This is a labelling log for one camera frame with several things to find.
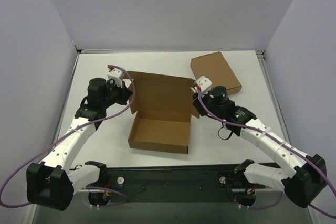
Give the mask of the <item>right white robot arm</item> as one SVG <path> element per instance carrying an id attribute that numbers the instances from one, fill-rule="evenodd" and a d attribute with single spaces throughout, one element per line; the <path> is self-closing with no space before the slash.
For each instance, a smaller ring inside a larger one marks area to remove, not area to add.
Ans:
<path id="1" fill-rule="evenodd" d="M 244 161 L 235 172 L 250 184 L 265 185 L 284 192 L 301 208 L 308 207 L 327 186 L 325 160 L 310 156 L 277 136 L 250 110 L 230 100 L 223 86 L 194 86 L 193 105 L 201 116 L 218 120 L 231 133 L 250 142 L 279 167 L 272 168 L 254 161 Z"/>

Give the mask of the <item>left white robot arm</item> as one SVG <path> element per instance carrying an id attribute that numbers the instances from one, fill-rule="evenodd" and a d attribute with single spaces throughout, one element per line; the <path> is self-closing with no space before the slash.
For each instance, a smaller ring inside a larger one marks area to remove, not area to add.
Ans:
<path id="1" fill-rule="evenodd" d="M 106 110 L 114 104 L 126 105 L 132 91 L 122 78 L 93 78 L 88 94 L 64 138 L 41 160 L 26 170 L 29 203 L 64 211 L 74 194 L 89 185 L 96 188 L 110 184 L 107 167 L 103 163 L 87 161 L 77 170 L 71 165 L 86 141 L 98 130 L 106 118 Z"/>

